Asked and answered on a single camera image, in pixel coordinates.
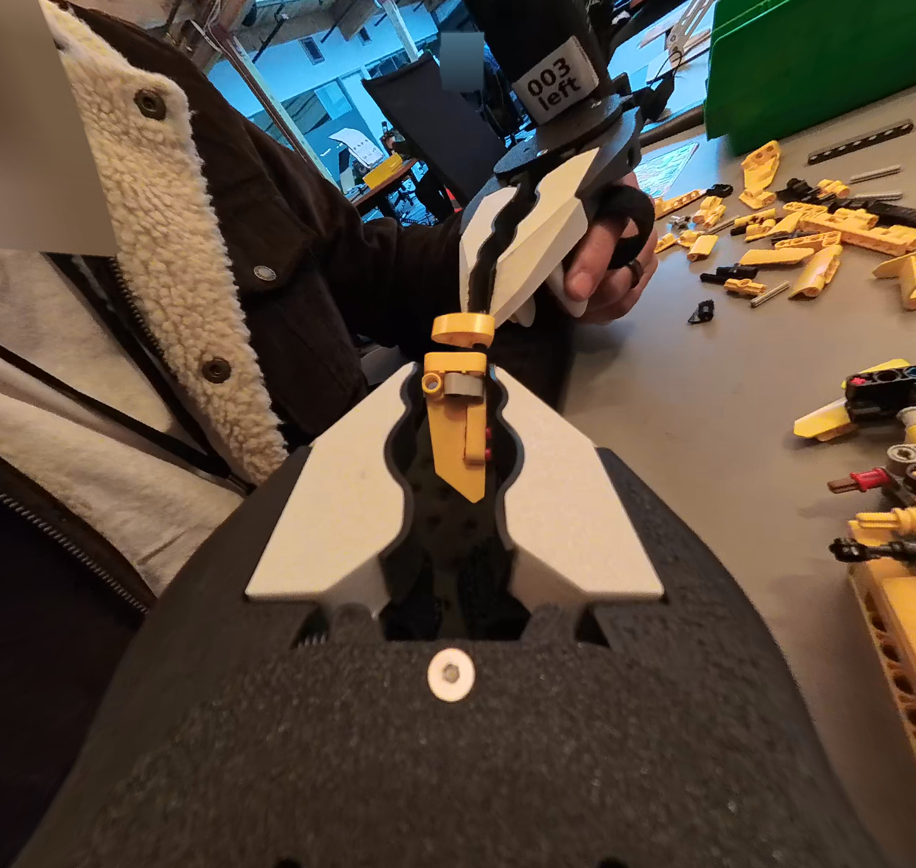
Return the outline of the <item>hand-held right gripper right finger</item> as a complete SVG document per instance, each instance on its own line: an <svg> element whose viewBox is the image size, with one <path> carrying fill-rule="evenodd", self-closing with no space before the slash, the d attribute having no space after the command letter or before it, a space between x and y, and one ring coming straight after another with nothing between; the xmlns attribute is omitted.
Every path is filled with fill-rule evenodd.
<svg viewBox="0 0 916 868"><path fill-rule="evenodd" d="M664 588L597 446L506 370L500 418L520 467L503 493L510 594L529 612L657 601Z"/></svg>

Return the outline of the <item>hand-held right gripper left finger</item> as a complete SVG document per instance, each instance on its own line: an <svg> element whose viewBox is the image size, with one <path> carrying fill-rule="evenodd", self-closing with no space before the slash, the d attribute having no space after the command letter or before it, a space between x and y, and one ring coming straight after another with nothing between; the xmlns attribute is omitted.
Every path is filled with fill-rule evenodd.
<svg viewBox="0 0 916 868"><path fill-rule="evenodd" d="M374 618L388 604L381 558L405 524L406 493L385 448L416 371L402 366L312 443L246 599L310 601L328 614L360 605Z"/></svg>

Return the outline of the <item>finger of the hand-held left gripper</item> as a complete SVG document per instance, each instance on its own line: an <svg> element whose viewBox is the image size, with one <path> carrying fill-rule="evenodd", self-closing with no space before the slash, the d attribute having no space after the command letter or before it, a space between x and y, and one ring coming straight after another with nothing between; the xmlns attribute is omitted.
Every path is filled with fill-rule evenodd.
<svg viewBox="0 0 916 868"><path fill-rule="evenodd" d="M589 220L576 190L597 154L598 149L593 148L574 156L538 184L533 209L520 221L498 258L489 308L495 324L514 315L520 323L531 324L533 315L525 305L545 281L565 310L574 317L583 315L588 303L567 298L562 261L588 229Z"/></svg>
<svg viewBox="0 0 916 868"><path fill-rule="evenodd" d="M500 211L516 196L517 188L497 188L485 193L473 211L465 210L466 216L462 226L459 243L459 298L461 310L469 310L469 280L475 267L478 251L491 236L496 218Z"/></svg>

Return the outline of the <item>yellow curved liftarm piece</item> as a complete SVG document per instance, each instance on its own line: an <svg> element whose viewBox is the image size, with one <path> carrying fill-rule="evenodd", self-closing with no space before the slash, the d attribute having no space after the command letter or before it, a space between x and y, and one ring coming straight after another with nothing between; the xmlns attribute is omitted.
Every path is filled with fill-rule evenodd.
<svg viewBox="0 0 916 868"><path fill-rule="evenodd" d="M464 349L475 342L492 345L495 332L496 319L492 315L460 312L435 318L430 337L436 344Z"/></svg>

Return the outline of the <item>yellow panel with red pins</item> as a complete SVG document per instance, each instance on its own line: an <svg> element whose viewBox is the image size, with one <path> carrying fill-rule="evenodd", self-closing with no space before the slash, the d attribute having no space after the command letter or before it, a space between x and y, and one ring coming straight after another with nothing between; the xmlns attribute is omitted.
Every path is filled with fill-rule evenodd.
<svg viewBox="0 0 916 868"><path fill-rule="evenodd" d="M484 398L444 396L442 375L449 371L483 376ZM487 372L487 356L483 353L435 351L426 354L420 379L435 472L470 503L484 499L487 488L487 463L491 457Z"/></svg>

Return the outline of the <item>grey desk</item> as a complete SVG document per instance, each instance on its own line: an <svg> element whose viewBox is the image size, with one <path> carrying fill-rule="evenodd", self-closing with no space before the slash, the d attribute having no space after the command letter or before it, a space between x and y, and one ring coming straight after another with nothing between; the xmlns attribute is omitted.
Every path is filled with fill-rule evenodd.
<svg viewBox="0 0 916 868"><path fill-rule="evenodd" d="M887 861L914 866L914 758L845 568L828 552L881 493L827 483L881 464L898 423L829 442L793 422L838 399L845 378L914 362L914 312L876 279L881 255L847 247L813 300L758 308L699 273L749 248L722 235L708 261L659 257L632 312L578 330L567 418L614 450L727 566L778 641L834 769ZM708 324L690 325L699 302Z"/></svg>

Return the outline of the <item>person's left hand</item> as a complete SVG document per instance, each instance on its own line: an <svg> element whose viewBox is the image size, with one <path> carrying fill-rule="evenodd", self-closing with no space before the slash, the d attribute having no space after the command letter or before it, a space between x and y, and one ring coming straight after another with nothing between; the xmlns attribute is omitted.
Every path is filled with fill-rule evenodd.
<svg viewBox="0 0 916 868"><path fill-rule="evenodd" d="M609 324L629 314L640 300L658 269L655 249L658 234L652 229L634 266L612 269L614 251L619 241L637 235L632 220L619 215L596 213L588 232L578 243L564 278L569 300L586 303L586 310L576 319L579 324Z"/></svg>

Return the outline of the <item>black office chair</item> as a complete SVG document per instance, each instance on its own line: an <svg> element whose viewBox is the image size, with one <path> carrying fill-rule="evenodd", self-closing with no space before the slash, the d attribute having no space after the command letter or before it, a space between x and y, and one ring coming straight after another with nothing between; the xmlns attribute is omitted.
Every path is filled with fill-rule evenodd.
<svg viewBox="0 0 916 868"><path fill-rule="evenodd" d="M431 53L363 87L412 151L466 207L506 152L503 138L464 100L442 87Z"/></svg>

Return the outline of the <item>printed sticker sheet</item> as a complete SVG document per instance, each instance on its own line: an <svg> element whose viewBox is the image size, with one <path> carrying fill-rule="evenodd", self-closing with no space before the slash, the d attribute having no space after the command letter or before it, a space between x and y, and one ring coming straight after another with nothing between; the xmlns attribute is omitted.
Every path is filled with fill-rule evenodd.
<svg viewBox="0 0 916 868"><path fill-rule="evenodd" d="M685 143L669 152L642 159L635 167L639 188L653 200L665 199L699 145L697 142Z"/></svg>

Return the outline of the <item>black slim device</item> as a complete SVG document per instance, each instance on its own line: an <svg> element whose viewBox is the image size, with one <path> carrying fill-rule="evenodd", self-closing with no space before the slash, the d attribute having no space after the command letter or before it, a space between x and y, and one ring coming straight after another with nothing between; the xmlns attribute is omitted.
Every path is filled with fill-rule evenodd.
<svg viewBox="0 0 916 868"><path fill-rule="evenodd" d="M645 148L688 130L704 127L704 111L705 103L701 102L643 129L639 136L640 145Z"/></svg>

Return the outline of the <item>white board stand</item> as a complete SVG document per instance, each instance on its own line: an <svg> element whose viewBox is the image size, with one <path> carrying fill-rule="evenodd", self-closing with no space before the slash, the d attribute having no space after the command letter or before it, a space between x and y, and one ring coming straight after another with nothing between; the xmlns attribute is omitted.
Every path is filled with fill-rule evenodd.
<svg viewBox="0 0 916 868"><path fill-rule="evenodd" d="M680 18L669 29L666 36L665 51L673 70L680 68L693 43L691 39L697 32L700 22L717 0L690 0Z"/></svg>

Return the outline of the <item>person's white shirt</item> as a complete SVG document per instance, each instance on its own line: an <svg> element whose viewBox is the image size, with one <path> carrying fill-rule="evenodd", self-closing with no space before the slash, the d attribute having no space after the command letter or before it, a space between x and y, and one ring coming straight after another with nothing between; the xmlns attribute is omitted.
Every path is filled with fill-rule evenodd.
<svg viewBox="0 0 916 868"><path fill-rule="evenodd" d="M39 253L3 249L2 347L192 446L76 284ZM104 538L155 596L241 494L2 359L2 458Z"/></svg>

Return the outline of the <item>green plastic bin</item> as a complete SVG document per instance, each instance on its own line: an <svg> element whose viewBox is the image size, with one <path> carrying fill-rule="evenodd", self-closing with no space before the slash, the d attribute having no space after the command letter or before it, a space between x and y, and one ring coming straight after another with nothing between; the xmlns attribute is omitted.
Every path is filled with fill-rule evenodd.
<svg viewBox="0 0 916 868"><path fill-rule="evenodd" d="M915 84L915 0L718 0L704 126L743 153Z"/></svg>

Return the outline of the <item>yellow brick car model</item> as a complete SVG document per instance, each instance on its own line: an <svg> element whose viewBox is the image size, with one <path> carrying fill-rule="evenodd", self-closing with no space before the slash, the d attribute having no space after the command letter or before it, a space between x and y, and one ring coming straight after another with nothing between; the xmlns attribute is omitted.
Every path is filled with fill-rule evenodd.
<svg viewBox="0 0 916 868"><path fill-rule="evenodd" d="M863 427L898 423L884 461L828 483L834 495L879 492L887 511L859 512L829 551L846 566L891 703L915 749L915 368L894 358L843 381L836 401L796 419L792 433L829 442Z"/></svg>

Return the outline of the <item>short black brick beam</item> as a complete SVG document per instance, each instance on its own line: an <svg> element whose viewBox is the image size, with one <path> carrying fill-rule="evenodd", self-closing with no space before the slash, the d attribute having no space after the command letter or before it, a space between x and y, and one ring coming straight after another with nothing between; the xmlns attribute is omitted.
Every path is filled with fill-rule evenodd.
<svg viewBox="0 0 916 868"><path fill-rule="evenodd" d="M897 140L909 135L913 130L914 121L911 118L898 120L885 127L871 130L865 134L860 134L850 139L822 146L809 153L806 163L810 166L822 164L844 155L863 151L887 141Z"/></svg>

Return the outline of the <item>black long brick beam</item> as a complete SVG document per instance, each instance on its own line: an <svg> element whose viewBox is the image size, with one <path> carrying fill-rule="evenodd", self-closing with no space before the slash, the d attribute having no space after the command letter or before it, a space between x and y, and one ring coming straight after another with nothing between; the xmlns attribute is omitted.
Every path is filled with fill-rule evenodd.
<svg viewBox="0 0 916 868"><path fill-rule="evenodd" d="M833 214L838 210L864 210L877 217L876 224L882 228L894 225L915 228L915 208L901 206L898 202L888 198L878 197L853 197L837 198L827 204L828 211Z"/></svg>

